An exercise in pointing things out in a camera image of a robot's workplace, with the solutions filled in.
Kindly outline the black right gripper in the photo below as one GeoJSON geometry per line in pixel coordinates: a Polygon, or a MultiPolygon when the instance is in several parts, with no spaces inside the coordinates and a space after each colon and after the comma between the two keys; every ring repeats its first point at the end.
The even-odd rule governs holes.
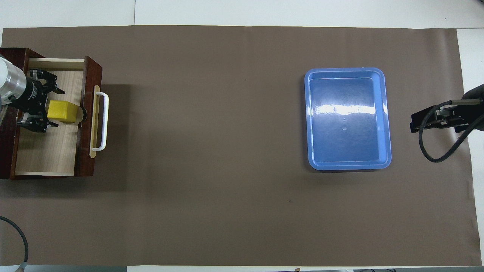
{"type": "MultiPolygon", "coordinates": [[[[484,85],[481,84],[470,91],[467,91],[460,100],[472,100],[472,99],[480,99],[483,100],[484,97],[484,85]]],[[[452,99],[452,104],[454,108],[451,110],[453,111],[453,115],[455,118],[450,121],[450,126],[454,128],[456,133],[464,131],[467,127],[470,126],[474,121],[476,121],[481,115],[484,113],[484,106],[483,103],[478,105],[457,105],[454,100],[452,99]]],[[[421,127],[424,129],[445,129],[448,128],[449,125],[447,123],[448,117],[451,115],[451,111],[419,111],[414,113],[410,116],[410,132],[417,133],[421,127]],[[431,113],[425,125],[422,125],[424,122],[425,116],[431,113]]]]}

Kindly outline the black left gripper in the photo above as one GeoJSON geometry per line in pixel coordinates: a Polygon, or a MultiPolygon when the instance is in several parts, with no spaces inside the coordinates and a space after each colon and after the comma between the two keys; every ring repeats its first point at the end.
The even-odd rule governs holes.
{"type": "Polygon", "coordinates": [[[47,94],[54,92],[64,95],[65,91],[57,85],[57,76],[43,69],[29,70],[26,78],[26,88],[17,99],[17,109],[29,114],[23,114],[18,126],[35,133],[46,133],[49,127],[59,127],[59,124],[49,121],[46,117],[47,94]]]}

